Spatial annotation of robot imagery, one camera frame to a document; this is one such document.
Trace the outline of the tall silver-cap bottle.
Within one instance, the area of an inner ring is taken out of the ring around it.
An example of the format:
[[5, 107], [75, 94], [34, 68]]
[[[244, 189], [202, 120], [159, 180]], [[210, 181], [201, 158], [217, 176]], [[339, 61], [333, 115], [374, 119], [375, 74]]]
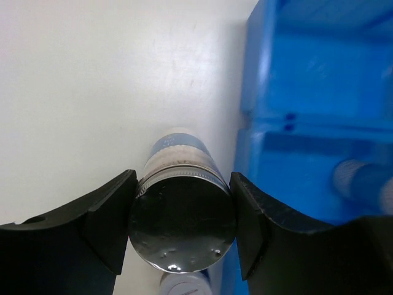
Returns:
[[230, 189], [204, 142], [175, 127], [150, 150], [128, 220], [140, 257], [168, 273], [198, 272], [221, 260], [236, 234]]
[[340, 197], [381, 214], [392, 214], [392, 167], [348, 159], [332, 172]]

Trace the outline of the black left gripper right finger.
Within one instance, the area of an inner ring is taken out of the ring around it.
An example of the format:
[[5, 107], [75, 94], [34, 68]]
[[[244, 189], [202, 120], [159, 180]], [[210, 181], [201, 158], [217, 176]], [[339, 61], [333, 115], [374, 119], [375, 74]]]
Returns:
[[241, 276], [251, 294], [391, 294], [392, 218], [334, 226], [233, 173]]

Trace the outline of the short white-cap jar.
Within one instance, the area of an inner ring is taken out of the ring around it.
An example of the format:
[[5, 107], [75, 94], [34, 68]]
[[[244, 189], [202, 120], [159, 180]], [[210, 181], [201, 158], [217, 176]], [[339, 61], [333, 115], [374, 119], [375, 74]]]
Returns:
[[160, 295], [213, 295], [208, 270], [192, 273], [164, 273], [160, 280]]

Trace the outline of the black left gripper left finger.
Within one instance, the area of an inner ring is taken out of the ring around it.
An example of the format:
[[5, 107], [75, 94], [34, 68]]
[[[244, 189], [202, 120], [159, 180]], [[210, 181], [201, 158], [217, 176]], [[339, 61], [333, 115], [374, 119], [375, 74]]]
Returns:
[[122, 272], [134, 170], [21, 224], [1, 226], [2, 294], [112, 294]]

